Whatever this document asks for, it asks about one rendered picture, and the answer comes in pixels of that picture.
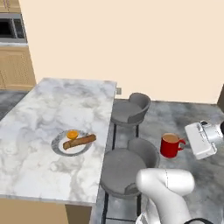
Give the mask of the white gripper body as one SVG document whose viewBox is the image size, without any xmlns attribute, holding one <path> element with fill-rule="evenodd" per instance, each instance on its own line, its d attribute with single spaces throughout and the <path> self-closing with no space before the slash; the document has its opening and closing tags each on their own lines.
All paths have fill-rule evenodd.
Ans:
<svg viewBox="0 0 224 224">
<path fill-rule="evenodd" d="M 192 153 L 198 160 L 210 157 L 217 152 L 217 149 L 208 141 L 206 132 L 199 122 L 185 126 L 185 132 Z"/>
</svg>

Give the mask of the red mug of coffee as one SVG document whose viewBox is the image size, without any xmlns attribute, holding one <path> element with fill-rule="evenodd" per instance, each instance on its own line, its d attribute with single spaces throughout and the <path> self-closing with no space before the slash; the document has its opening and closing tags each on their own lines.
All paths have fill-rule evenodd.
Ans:
<svg viewBox="0 0 224 224">
<path fill-rule="evenodd" d="M 186 144 L 186 141 L 174 133 L 164 133 L 161 137 L 161 155 L 165 158 L 175 158 L 178 152 L 182 151 L 180 144 Z"/>
</svg>

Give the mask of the orange fruit half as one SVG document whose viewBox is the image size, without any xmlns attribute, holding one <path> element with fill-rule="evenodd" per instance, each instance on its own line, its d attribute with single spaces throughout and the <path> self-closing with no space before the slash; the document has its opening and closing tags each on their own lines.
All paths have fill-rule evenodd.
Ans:
<svg viewBox="0 0 224 224">
<path fill-rule="evenodd" d="M 70 140 L 74 140 L 78 137 L 79 135 L 79 132 L 77 130 L 69 130 L 67 133 L 66 133 L 66 137 Z"/>
</svg>

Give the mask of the brown baguette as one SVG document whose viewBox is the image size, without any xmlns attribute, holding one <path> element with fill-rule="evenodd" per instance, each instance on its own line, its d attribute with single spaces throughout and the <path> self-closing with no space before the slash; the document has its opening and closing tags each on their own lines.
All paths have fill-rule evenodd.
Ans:
<svg viewBox="0 0 224 224">
<path fill-rule="evenodd" d="M 72 147 L 75 147 L 75 146 L 78 146 L 78 145 L 92 143 L 95 140 L 96 140 L 96 135 L 94 135 L 94 134 L 84 136 L 84 137 L 81 137 L 81 138 L 76 138 L 76 139 L 64 142 L 63 143 L 63 149 L 66 151 L 69 148 L 72 148 Z"/>
</svg>

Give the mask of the silver microwave oven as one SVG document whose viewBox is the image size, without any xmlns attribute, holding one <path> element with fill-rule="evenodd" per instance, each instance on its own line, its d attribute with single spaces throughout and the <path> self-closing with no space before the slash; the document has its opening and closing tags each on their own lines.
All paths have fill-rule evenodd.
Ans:
<svg viewBox="0 0 224 224">
<path fill-rule="evenodd" d="M 0 42 L 27 42 L 24 21 L 20 13 L 0 13 Z"/>
</svg>

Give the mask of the light wood cupboard run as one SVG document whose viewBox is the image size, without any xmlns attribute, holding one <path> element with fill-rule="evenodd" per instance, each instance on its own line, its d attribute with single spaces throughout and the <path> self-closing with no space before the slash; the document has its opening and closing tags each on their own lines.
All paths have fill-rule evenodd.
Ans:
<svg viewBox="0 0 224 224">
<path fill-rule="evenodd" d="M 36 85 L 27 45 L 0 45 L 0 90 L 31 90 Z"/>
</svg>

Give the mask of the dark brown panel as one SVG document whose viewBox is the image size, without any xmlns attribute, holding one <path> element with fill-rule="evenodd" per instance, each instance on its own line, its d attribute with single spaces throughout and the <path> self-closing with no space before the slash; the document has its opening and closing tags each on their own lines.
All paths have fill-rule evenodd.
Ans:
<svg viewBox="0 0 224 224">
<path fill-rule="evenodd" d="M 224 113 L 224 84 L 222 86 L 222 90 L 220 91 L 220 96 L 217 101 L 217 105 L 220 108 L 220 110 Z"/>
</svg>

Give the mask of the grey stool with backrest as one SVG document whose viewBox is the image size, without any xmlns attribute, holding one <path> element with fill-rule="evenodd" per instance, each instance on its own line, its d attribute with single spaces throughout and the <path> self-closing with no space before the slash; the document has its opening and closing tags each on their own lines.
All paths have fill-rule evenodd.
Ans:
<svg viewBox="0 0 224 224">
<path fill-rule="evenodd" d="M 140 215 L 142 195 L 137 189 L 136 175 L 141 169 L 158 168 L 159 162 L 156 146 L 140 137 L 129 140 L 126 148 L 116 148 L 105 154 L 100 181 L 105 192 L 101 224 L 109 220 L 109 195 L 124 200 L 136 197 L 136 216 Z"/>
<path fill-rule="evenodd" d="M 151 98 L 142 93 L 132 93 L 127 101 L 115 102 L 112 108 L 111 122 L 114 124 L 112 149 L 116 144 L 116 127 L 136 128 L 139 137 L 139 125 L 151 105 Z"/>
</svg>

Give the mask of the light wood counter base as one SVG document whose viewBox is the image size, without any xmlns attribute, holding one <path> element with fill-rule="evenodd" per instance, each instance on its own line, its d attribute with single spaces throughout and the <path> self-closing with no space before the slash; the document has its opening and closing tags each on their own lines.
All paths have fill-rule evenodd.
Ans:
<svg viewBox="0 0 224 224">
<path fill-rule="evenodd" d="M 0 199 L 0 224 L 89 224 L 90 206 Z"/>
</svg>

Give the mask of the grey and white plate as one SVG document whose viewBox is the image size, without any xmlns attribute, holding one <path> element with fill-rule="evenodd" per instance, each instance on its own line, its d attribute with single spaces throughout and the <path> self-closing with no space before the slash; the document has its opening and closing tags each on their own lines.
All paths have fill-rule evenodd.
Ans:
<svg viewBox="0 0 224 224">
<path fill-rule="evenodd" d="M 89 150 L 92 146 L 92 143 L 86 143 L 78 146 L 71 147 L 67 150 L 63 148 L 63 143 L 69 141 L 67 137 L 68 130 L 64 130 L 60 132 L 53 140 L 52 140 L 52 150 L 61 156 L 66 157 L 74 157 L 79 156 L 80 154 Z"/>
</svg>

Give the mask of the light wood wall cupboard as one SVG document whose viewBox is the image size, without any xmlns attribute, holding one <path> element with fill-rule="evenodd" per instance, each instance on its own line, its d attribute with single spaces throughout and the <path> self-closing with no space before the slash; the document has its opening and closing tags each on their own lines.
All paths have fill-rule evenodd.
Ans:
<svg viewBox="0 0 224 224">
<path fill-rule="evenodd" d="M 0 0 L 0 12 L 2 13 L 20 13 L 20 4 L 18 0 Z"/>
</svg>

